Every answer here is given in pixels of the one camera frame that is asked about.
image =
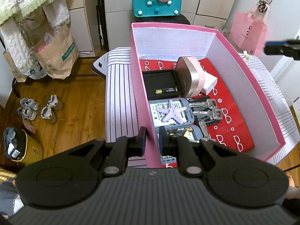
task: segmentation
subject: red paper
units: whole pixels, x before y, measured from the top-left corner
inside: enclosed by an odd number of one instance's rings
[[[168,164],[162,164],[162,168],[177,168],[177,162],[168,163]]]
[[[31,133],[35,134],[35,127],[31,125],[29,122],[27,122],[24,118],[23,118],[23,124],[25,128],[27,128]]]
[[[254,148],[253,140],[226,85],[207,58],[199,62],[204,70],[218,78],[217,85],[208,95],[210,98],[216,99],[218,108],[223,112],[223,119],[218,124],[207,127],[211,137],[216,142],[240,152],[245,153],[251,150]],[[175,69],[176,64],[177,62],[171,61],[140,59],[142,71]]]

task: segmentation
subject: gray shoe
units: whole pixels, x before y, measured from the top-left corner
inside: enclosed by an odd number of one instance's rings
[[[19,116],[22,116],[25,119],[34,120],[37,116],[37,113],[30,107],[23,106],[17,109]]]
[[[38,109],[38,105],[39,105],[39,103],[36,100],[29,99],[29,98],[21,99],[20,104],[22,107],[30,107],[34,111]]]

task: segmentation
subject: black plastic bag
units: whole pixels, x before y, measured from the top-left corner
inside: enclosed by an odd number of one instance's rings
[[[9,127],[3,133],[4,154],[8,159],[19,161],[26,151],[26,133],[17,127]]]

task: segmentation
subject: white charger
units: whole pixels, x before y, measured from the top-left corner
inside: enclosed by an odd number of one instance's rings
[[[205,76],[205,81],[201,92],[204,93],[205,95],[208,95],[212,91],[212,89],[216,86],[218,78],[205,71],[204,71],[204,76]]]

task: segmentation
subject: metal key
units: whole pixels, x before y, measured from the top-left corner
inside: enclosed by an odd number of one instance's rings
[[[207,137],[207,138],[211,139],[211,136],[207,129],[206,122],[204,120],[199,122],[199,127],[201,129],[201,132],[203,133],[203,137]]]
[[[213,119],[222,119],[222,111],[220,109],[212,109],[208,112],[202,112],[202,111],[193,111],[194,116],[209,116]]]
[[[189,107],[208,107],[209,109],[217,109],[217,102],[215,99],[207,99],[203,102],[191,102],[188,105]]]

